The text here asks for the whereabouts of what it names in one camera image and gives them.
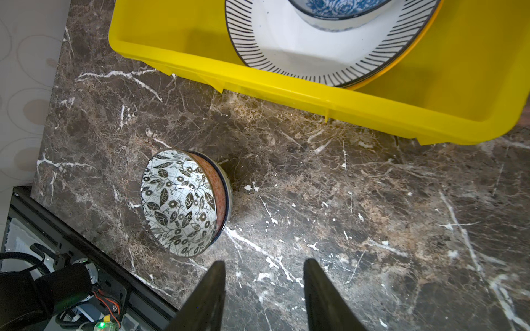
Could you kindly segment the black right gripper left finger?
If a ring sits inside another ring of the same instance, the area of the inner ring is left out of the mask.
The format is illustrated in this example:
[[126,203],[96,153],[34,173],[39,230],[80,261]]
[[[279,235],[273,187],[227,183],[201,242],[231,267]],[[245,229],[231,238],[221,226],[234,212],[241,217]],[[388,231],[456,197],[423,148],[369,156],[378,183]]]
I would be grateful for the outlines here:
[[225,263],[215,261],[165,330],[221,330],[225,285]]

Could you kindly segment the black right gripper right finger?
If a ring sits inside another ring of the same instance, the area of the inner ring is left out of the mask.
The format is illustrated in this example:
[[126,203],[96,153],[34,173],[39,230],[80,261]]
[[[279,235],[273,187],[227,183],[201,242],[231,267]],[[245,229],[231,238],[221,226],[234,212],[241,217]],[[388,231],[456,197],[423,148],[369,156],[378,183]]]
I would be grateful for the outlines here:
[[315,259],[304,262],[304,297],[310,331],[366,330]]

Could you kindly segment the white black-striped-rim plate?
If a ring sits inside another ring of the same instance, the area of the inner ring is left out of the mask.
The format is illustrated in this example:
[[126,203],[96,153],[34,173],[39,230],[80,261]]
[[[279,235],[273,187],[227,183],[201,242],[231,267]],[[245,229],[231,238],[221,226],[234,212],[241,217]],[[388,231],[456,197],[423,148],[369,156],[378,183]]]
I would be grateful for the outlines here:
[[233,47],[250,68],[343,88],[375,70],[360,63],[386,39],[406,1],[348,31],[327,32],[307,24],[288,1],[226,1],[225,21]]

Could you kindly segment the black leaf-pattern bowl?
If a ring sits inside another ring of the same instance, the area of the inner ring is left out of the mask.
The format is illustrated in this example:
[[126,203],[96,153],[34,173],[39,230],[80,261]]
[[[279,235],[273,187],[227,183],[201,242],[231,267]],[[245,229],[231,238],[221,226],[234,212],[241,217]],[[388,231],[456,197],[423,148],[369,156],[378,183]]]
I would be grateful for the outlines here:
[[150,231],[180,257],[203,253],[218,230],[211,182],[200,164],[180,150],[163,150],[148,162],[140,188]]

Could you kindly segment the blue floral ceramic bowl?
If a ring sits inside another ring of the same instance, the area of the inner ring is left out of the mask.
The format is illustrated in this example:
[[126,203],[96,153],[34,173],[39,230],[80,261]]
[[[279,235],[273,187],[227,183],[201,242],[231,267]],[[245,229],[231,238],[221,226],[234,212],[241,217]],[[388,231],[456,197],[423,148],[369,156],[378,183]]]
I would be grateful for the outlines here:
[[359,28],[392,7],[392,0],[288,1],[310,26],[327,32]]

